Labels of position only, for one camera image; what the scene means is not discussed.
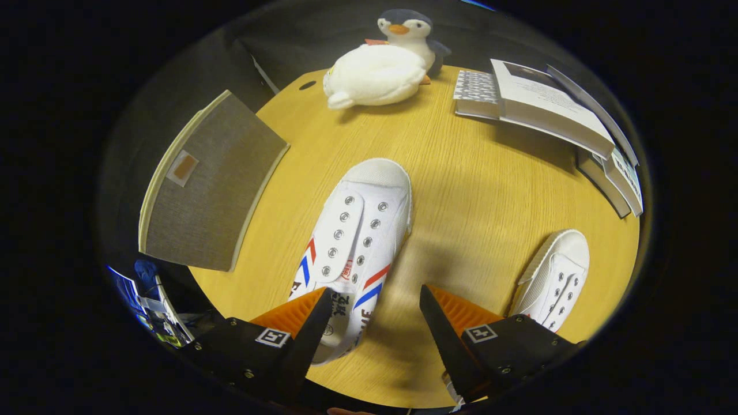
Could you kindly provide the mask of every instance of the orange beak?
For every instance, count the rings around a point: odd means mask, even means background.
[[[396,34],[396,35],[404,35],[405,33],[409,32],[410,29],[406,26],[403,26],[401,24],[393,24],[390,26],[390,32]]]

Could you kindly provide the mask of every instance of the white plush body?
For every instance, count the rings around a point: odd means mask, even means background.
[[[425,77],[419,55],[391,45],[362,45],[336,61],[323,77],[329,109],[379,106],[413,96]]]

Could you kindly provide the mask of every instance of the canvas shoe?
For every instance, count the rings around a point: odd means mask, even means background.
[[[370,159],[341,179],[315,224],[289,298],[330,287],[333,310],[313,357],[322,365],[359,345],[405,233],[410,177],[396,162]]]
[[[582,292],[589,266],[590,251],[581,232],[568,229],[552,234],[520,279],[510,315],[528,315],[555,332]]]

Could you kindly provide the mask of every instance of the round table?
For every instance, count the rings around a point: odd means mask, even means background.
[[[452,406],[423,319],[422,284],[497,314],[546,239],[576,228],[590,248],[582,293],[558,331],[578,342],[609,318],[630,281],[638,218],[618,218],[576,170],[575,148],[538,131],[461,117],[458,71],[444,66],[412,98],[330,111],[325,70],[304,74],[258,113],[291,144],[266,186],[233,272],[190,267],[224,317],[250,320],[287,300],[323,203],[345,172],[373,157],[401,164],[413,184],[413,231],[382,290],[362,345],[307,378],[348,396],[405,408]],[[300,89],[310,81],[315,84]]]

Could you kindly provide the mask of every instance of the stuffed animal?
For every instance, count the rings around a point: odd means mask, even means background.
[[[444,57],[451,55],[449,48],[427,38],[433,31],[433,22],[414,10],[387,10],[379,16],[377,25],[390,45],[413,51],[423,58],[429,76],[437,75],[444,64]]]
[[[425,72],[425,61],[405,48],[364,44],[326,72],[323,91],[329,109],[397,103],[418,91]]]

